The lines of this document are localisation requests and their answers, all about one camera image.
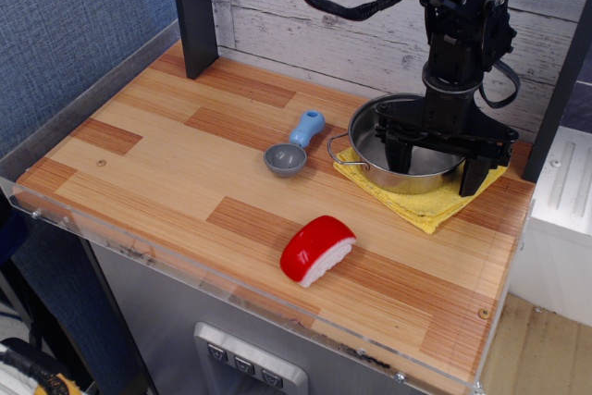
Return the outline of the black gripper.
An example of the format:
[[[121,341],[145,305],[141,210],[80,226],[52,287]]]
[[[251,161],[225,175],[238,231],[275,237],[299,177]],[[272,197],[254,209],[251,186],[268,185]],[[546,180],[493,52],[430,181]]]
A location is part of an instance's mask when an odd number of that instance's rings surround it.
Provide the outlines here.
[[[408,174],[414,145],[464,157],[461,197],[476,194],[491,166],[506,167],[517,131],[483,113],[472,92],[451,94],[427,88],[419,105],[389,105],[379,115],[388,122],[384,136],[388,169]]]

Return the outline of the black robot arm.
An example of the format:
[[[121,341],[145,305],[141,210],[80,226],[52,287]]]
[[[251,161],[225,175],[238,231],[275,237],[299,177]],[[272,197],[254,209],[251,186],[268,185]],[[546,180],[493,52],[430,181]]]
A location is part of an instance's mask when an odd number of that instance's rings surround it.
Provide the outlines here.
[[[425,95],[387,96],[376,105],[376,135],[388,166],[405,173],[414,146],[464,158],[459,194],[472,196],[490,170],[507,166],[518,134],[475,103],[486,73],[495,68],[513,84],[517,75],[501,58],[512,51],[509,0],[419,0],[425,11],[429,56]]]

